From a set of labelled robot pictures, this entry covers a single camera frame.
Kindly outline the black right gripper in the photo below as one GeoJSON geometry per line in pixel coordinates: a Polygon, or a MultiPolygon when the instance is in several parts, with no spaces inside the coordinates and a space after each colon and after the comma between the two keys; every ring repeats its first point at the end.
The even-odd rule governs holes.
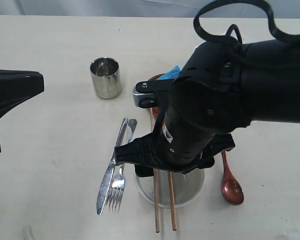
{"type": "Polygon", "coordinates": [[[154,170],[188,173],[214,165],[214,156],[232,150],[231,134],[217,134],[206,124],[211,108],[204,99],[207,88],[185,81],[143,81],[141,93],[155,93],[159,114],[152,133],[114,148],[115,164],[133,164],[137,177],[153,177],[154,170]]]}

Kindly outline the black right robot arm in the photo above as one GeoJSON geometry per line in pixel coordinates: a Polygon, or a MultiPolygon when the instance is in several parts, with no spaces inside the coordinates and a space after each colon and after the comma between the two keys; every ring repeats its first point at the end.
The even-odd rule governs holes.
{"type": "Polygon", "coordinates": [[[157,107],[151,133],[114,149],[139,177],[154,169],[187,174],[235,147],[232,131],[253,121],[300,123],[300,35],[228,49],[199,45],[175,79],[136,84],[140,108],[157,107]]]}

